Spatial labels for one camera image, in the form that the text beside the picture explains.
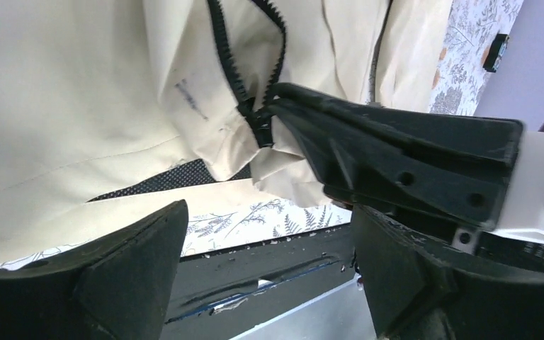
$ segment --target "zipper teeth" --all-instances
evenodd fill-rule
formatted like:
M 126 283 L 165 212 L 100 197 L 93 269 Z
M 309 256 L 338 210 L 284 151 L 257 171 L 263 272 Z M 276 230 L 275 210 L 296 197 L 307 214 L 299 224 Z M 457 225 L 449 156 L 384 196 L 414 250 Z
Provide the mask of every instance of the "zipper teeth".
M 226 80 L 234 94 L 234 97 L 239 103 L 248 100 L 245 85 L 241 80 L 237 67 L 234 65 L 234 58 L 230 52 L 230 44 L 228 43 L 228 35 L 226 33 L 226 23 L 224 20 L 224 12 L 222 4 L 219 0 L 208 0 L 210 9 L 210 17 L 212 19 L 212 29 L 216 50 L 222 70 L 226 76 Z
M 281 14 L 269 0 L 251 0 L 251 2 L 258 6 L 260 10 L 266 14 L 266 16 L 268 16 L 268 18 L 278 27 L 280 34 L 282 35 L 280 56 L 274 65 L 272 74 L 270 75 L 263 95 L 263 104 L 268 105 L 274 99 L 270 88 L 272 85 L 278 83 L 278 80 L 281 77 L 280 75 L 285 61 L 287 30 Z M 222 70 L 224 71 L 234 97 L 237 99 L 239 104 L 244 103 L 248 101 L 249 98 L 247 96 L 245 85 L 241 80 L 237 67 L 235 66 L 232 52 L 230 51 L 222 4 L 220 3 L 220 0 L 208 0 L 208 5 L 210 9 L 210 17 L 212 19 L 214 41 L 216 44 L 218 58 L 220 59 L 220 64 L 222 65 Z M 259 115 L 255 115 L 253 118 L 259 119 Z
M 278 56 L 278 61 L 276 62 L 276 65 L 274 65 L 272 75 L 270 75 L 268 85 L 266 86 L 266 91 L 263 95 L 263 104 L 268 105 L 274 99 L 274 95 L 270 91 L 270 88 L 272 87 L 272 85 L 278 83 L 278 80 L 281 77 L 280 75 L 283 69 L 283 64 L 285 62 L 285 53 L 287 49 L 287 28 L 280 12 L 278 12 L 278 9 L 269 0 L 251 1 L 253 1 L 253 3 L 256 4 L 256 6 L 258 6 L 259 9 L 261 9 L 261 11 L 263 11 L 268 16 L 268 18 L 270 18 L 270 20 L 278 27 L 278 29 L 280 30 L 280 34 L 282 35 L 280 55 Z

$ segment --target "metal surface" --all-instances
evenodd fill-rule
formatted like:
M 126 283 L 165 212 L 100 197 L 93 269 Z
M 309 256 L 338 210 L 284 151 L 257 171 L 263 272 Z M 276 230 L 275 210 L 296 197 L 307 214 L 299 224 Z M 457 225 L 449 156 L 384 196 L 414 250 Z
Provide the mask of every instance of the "metal surface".
M 235 339 L 364 340 L 376 335 L 365 294 L 354 279 Z
M 474 227 L 460 226 L 453 235 L 451 246 L 467 254 L 474 254 L 482 231 Z

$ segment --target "black plastic part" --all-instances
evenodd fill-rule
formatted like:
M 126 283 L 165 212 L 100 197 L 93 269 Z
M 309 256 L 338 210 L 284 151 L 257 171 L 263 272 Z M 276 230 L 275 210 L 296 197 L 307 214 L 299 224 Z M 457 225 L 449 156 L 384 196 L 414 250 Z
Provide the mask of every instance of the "black plastic part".
M 362 106 L 293 84 L 272 91 L 268 114 L 292 132 L 333 199 L 403 223 L 497 225 L 521 122 Z
M 379 338 L 544 339 L 544 273 L 457 251 L 359 205 L 351 229 Z
M 17 271 L 0 270 L 0 339 L 158 339 L 186 236 L 173 203 Z
M 544 273 L 544 244 L 482 233 L 475 255 L 508 266 Z
M 160 339 L 238 336 L 351 280 L 352 254 L 350 228 L 342 225 L 182 258 Z M 271 288 L 258 288 L 260 279 Z
M 491 43 L 491 47 L 489 47 L 487 58 L 482 65 L 482 68 L 484 68 L 485 71 L 491 73 L 497 72 L 499 65 L 502 63 L 501 60 L 506 52 L 509 40 L 510 36 L 503 33 L 500 33 L 495 37 L 495 40 Z

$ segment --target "seam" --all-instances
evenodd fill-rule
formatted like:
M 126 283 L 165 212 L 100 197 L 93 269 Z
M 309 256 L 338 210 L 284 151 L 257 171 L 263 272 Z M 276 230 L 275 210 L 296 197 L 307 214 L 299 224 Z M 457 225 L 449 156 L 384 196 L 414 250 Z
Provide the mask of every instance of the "seam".
M 91 158 L 91 159 L 85 159 L 83 161 L 78 161 L 78 162 L 74 162 L 74 163 L 70 163 L 70 164 L 66 164 L 66 165 L 62 165 L 62 166 L 59 166 L 57 167 L 56 169 L 52 169 L 52 170 L 49 170 L 47 172 L 44 172 L 42 174 L 39 174 L 39 175 L 36 175 L 32 178 L 29 178 L 29 179 L 26 179 L 24 181 L 21 181 L 21 182 L 18 182 L 16 184 L 13 184 L 12 186 L 7 186 L 5 188 L 2 188 L 0 189 L 0 193 L 2 193 L 3 191 L 7 191 L 11 188 L 15 188 L 17 186 L 21 186 L 25 183 L 28 183 L 28 182 L 31 182 L 31 181 L 34 181 L 40 177 L 44 177 L 44 176 L 47 176 L 48 174 L 51 174 L 53 172 L 56 172 L 56 171 L 59 171 L 63 168 L 67 168 L 68 166 L 74 166 L 74 165 L 77 165 L 77 164 L 82 164 L 82 163 L 86 163 L 86 162 L 91 162 L 91 161 L 96 161 L 96 160 L 99 160 L 99 159 L 107 159 L 107 158 L 111 158 L 111 157 L 117 157 L 117 156 L 124 156 L 124 155 L 127 155 L 127 154 L 136 154 L 138 152 L 143 152 L 143 151 L 146 151 L 146 150 L 149 150 L 149 149 L 153 149 L 155 147 L 158 147 L 160 145 L 163 145 L 163 144 L 166 144 L 167 142 L 170 142 L 172 140 L 175 140 L 176 138 L 179 138 L 180 136 L 176 136 L 174 138 L 170 138 L 169 140 L 164 140 L 163 142 L 159 143 L 159 144 L 156 144 L 156 145 L 153 145 L 152 147 L 148 147 L 148 148 L 145 148 L 145 149 L 141 149 L 141 150 L 136 150 L 136 151 L 131 151 L 131 152 L 125 152 L 125 153 L 122 153 L 122 154 L 110 154 L 108 156 L 104 156 L 104 157 L 96 157 L 96 158 Z
M 380 31 L 378 32 L 378 36 L 377 36 L 377 27 L 375 27 L 374 31 L 372 32 L 372 42 L 370 43 L 370 49 L 368 50 L 368 64 L 366 65 L 366 72 L 364 72 L 364 79 L 362 81 L 362 84 L 361 84 L 361 90 L 360 90 L 360 101 L 362 101 L 363 98 L 368 98 L 370 100 L 370 102 L 374 102 L 375 99 L 373 98 L 374 96 L 372 95 L 372 92 L 374 91 L 374 89 L 372 88 L 372 82 L 370 81 L 370 78 L 374 77 L 374 79 L 376 79 L 376 67 L 374 67 L 374 69 L 372 68 L 372 64 L 373 62 L 375 61 L 375 56 L 377 56 L 377 46 L 380 46 L 380 41 L 381 39 L 383 38 L 383 31 L 385 30 L 385 24 L 386 24 L 386 20 L 387 20 L 387 17 L 388 17 L 388 13 L 389 13 L 389 6 L 390 4 L 387 6 L 387 10 L 385 12 L 385 17 L 382 19 L 382 26 L 380 28 Z M 368 83 L 368 85 L 370 85 L 368 87 L 368 93 L 366 94 L 366 83 Z
M 170 86 L 169 83 L 170 83 L 170 78 L 171 78 L 171 74 L 173 73 L 173 69 L 172 69 L 172 66 L 174 65 L 174 62 L 176 61 L 176 58 L 178 57 L 178 51 L 179 51 L 179 47 L 182 45 L 183 41 L 185 40 L 185 36 L 186 36 L 186 27 L 187 27 L 187 22 L 191 19 L 192 17 L 192 14 L 193 14 L 193 10 L 194 10 L 194 7 L 195 4 L 194 3 L 191 3 L 190 5 L 190 8 L 187 9 L 186 11 L 186 20 L 185 20 L 185 24 L 182 26 L 182 31 L 178 34 L 178 42 L 176 43 L 176 45 L 174 46 L 174 54 L 171 56 L 170 58 L 170 63 L 167 65 L 166 67 L 166 74 L 165 74 L 165 77 L 160 81 L 160 84 L 155 84 L 156 86 L 156 98 L 157 98 L 157 101 L 159 103 L 162 102 L 162 97 L 164 95 L 164 92 L 166 92 L 166 90 L 168 89 L 168 87 Z M 143 16 L 145 16 L 145 4 L 143 4 Z M 152 45 L 149 45 L 150 43 L 153 43 L 152 41 L 149 41 L 149 27 L 148 25 L 145 25 L 146 26 L 146 29 L 147 29 L 147 49 L 149 51 L 149 57 L 152 56 L 152 54 L 154 52 L 159 52 L 158 50 L 156 51 L 155 50 L 155 47 L 154 48 L 150 48 Z
M 380 57 L 380 53 L 381 51 L 383 51 L 385 48 L 384 43 L 388 43 L 387 41 L 385 41 L 385 32 L 386 32 L 386 29 L 387 29 L 387 25 L 389 23 L 389 17 L 391 15 L 391 10 L 392 10 L 392 5 L 393 5 L 393 1 L 394 0 L 389 0 L 388 1 L 388 5 L 387 5 L 387 10 L 385 12 L 385 17 L 382 21 L 382 28 L 380 29 L 380 33 L 378 34 L 378 41 L 377 41 L 377 45 L 375 46 L 375 56 L 376 56 L 376 63 L 375 63 L 375 70 L 374 70 L 374 101 L 376 103 L 379 103 L 383 106 L 388 106 L 390 108 L 393 107 L 393 97 L 394 97 L 394 93 L 395 93 L 395 87 L 397 85 L 397 80 L 395 79 L 395 77 L 397 77 L 397 72 L 395 72 L 395 77 L 393 78 L 393 87 L 392 87 L 392 90 L 391 90 L 391 95 L 390 95 L 390 98 L 389 98 L 389 103 L 381 103 L 380 102 L 380 99 L 381 99 L 381 93 L 380 93 L 380 87 L 382 86 L 383 84 L 383 81 L 378 81 L 378 80 L 382 80 L 382 79 L 379 79 L 378 78 L 378 65 L 380 64 L 379 63 L 379 57 Z M 384 77 L 387 76 L 387 74 L 389 73 L 389 68 L 386 68 L 385 71 L 384 71 Z
M 232 112 L 233 112 L 233 113 L 236 113 L 236 112 L 237 112 L 237 109 L 236 109 L 236 108 L 233 108 L 233 109 L 232 109 Z M 228 125 L 228 123 L 225 123 L 225 124 L 224 124 L 225 130 L 226 130 L 226 128 L 228 128 L 228 130 L 226 130 L 225 132 L 230 132 L 230 131 L 232 131 L 232 134 L 234 135 L 234 134 L 237 133 L 238 129 L 239 129 L 243 124 L 247 124 L 247 121 L 246 121 L 241 115 L 235 115 L 235 118 L 239 118 L 239 124 L 238 124 L 237 128 L 232 129 L 232 128 Z M 208 162 L 208 161 L 206 161 L 205 159 L 202 158 L 203 161 L 204 161 L 207 165 L 214 166 L 214 165 L 216 165 L 216 164 L 219 163 L 220 152 L 222 152 L 222 148 L 224 147 L 224 145 L 225 145 L 225 143 L 226 143 L 226 141 L 228 140 L 229 137 L 230 137 L 230 135 L 229 135 L 228 133 L 226 133 L 225 136 L 224 136 L 224 139 L 223 139 L 222 142 L 220 143 L 220 148 L 219 148 L 219 149 L 217 150 L 217 152 L 216 152 L 216 155 L 215 155 L 215 157 L 214 157 L 214 163 L 213 163 L 213 164 L 211 164 L 210 162 Z M 246 142 L 245 140 L 241 139 L 239 142 L 240 142 L 240 144 L 241 144 L 240 146 L 242 147 L 242 149 L 244 149 L 245 151 L 250 151 L 250 148 L 245 144 L 245 142 Z M 254 155 L 257 155 L 257 154 L 259 153 L 259 149 L 255 150 L 255 152 L 253 152 L 253 153 L 254 153 Z M 234 175 L 236 175 L 237 172 L 241 171 L 241 169 L 238 169 L 238 170 L 231 170 L 232 175 L 230 175 L 230 177 L 233 177 Z

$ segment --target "screw hole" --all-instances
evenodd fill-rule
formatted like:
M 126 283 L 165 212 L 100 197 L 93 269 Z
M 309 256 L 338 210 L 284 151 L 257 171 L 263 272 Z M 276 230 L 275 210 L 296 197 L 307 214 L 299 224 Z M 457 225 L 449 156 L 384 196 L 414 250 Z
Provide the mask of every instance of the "screw hole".
M 463 232 L 462 234 L 460 234 L 460 243 L 461 244 L 469 244 L 470 243 L 470 234 L 468 234 L 467 232 Z
M 479 193 L 470 194 L 468 203 L 475 208 L 482 207 L 485 204 L 485 197 Z
M 399 174 L 399 177 L 397 177 L 397 182 L 403 186 L 410 186 L 414 184 L 415 180 L 416 177 L 414 177 L 414 174 L 411 172 L 402 172 Z

